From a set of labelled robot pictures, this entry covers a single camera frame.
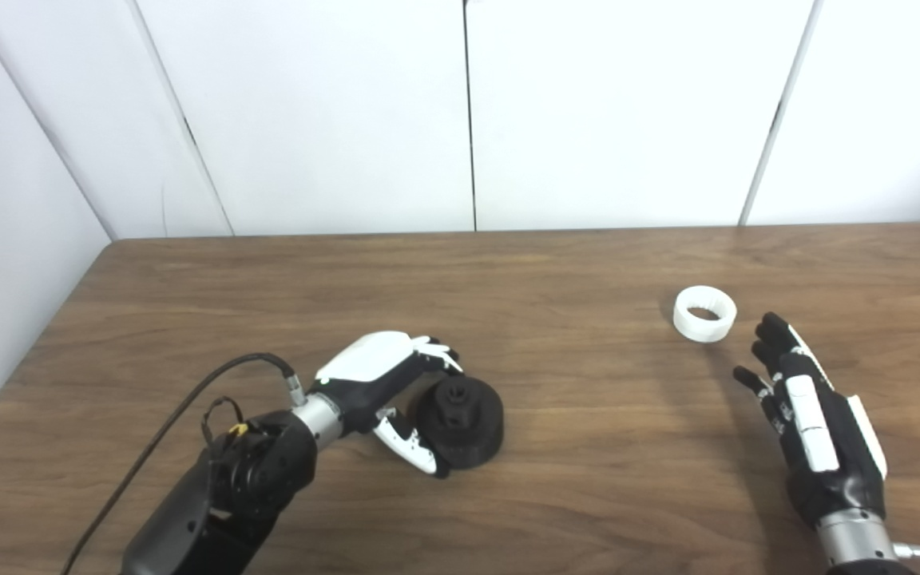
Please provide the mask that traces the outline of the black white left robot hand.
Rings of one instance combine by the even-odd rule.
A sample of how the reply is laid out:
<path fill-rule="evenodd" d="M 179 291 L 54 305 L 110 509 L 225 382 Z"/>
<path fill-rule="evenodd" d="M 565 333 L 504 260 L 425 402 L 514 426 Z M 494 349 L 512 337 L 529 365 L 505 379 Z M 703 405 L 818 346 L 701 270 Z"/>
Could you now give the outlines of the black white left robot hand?
<path fill-rule="evenodd" d="M 369 332 L 318 369 L 306 393 L 311 415 L 297 416 L 311 428 L 323 449 L 348 434 L 375 434 L 409 465 L 446 479 L 449 466 L 393 405 L 393 400 L 426 374 L 459 376 L 458 354 L 434 336 L 404 331 Z"/>

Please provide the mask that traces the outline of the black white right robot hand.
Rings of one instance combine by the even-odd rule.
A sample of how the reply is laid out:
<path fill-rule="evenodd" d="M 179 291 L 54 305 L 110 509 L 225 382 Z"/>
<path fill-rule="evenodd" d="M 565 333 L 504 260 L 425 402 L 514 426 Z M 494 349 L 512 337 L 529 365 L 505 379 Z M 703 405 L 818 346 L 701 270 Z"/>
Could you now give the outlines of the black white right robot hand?
<path fill-rule="evenodd" d="M 733 378 L 756 397 L 777 433 L 790 505 L 808 527 L 843 510 L 885 517 L 887 465 L 859 397 L 832 385 L 797 330 L 774 312 L 755 328 L 760 376 L 742 365 Z"/>

